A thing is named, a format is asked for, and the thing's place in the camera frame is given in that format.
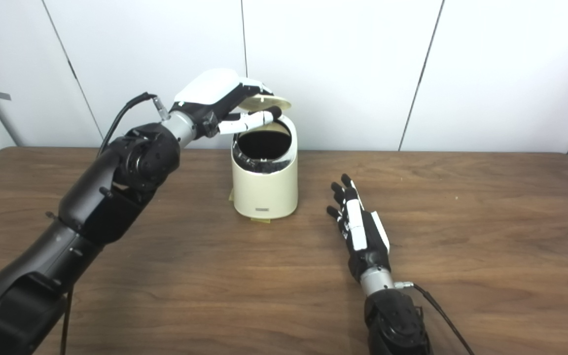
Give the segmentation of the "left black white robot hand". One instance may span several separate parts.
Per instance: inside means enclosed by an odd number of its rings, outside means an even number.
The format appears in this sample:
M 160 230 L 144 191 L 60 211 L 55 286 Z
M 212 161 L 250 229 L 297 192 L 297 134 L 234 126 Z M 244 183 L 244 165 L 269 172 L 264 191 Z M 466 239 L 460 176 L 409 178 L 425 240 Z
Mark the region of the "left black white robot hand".
M 216 68 L 203 72 L 175 96 L 165 121 L 182 143 L 238 134 L 279 119 L 291 103 L 263 83 L 241 78 L 234 70 Z

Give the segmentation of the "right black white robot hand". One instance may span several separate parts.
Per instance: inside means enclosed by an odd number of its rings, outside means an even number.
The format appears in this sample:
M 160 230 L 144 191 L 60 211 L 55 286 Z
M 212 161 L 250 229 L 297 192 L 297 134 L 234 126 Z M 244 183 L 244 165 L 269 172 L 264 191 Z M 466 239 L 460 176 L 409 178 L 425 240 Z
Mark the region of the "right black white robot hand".
M 390 272 L 390 243 L 376 211 L 368 211 L 361 201 L 354 180 L 341 175 L 341 183 L 332 182 L 333 198 L 338 208 L 329 205 L 326 211 L 337 223 L 349 251 L 349 271 L 360 282 L 370 269 Z

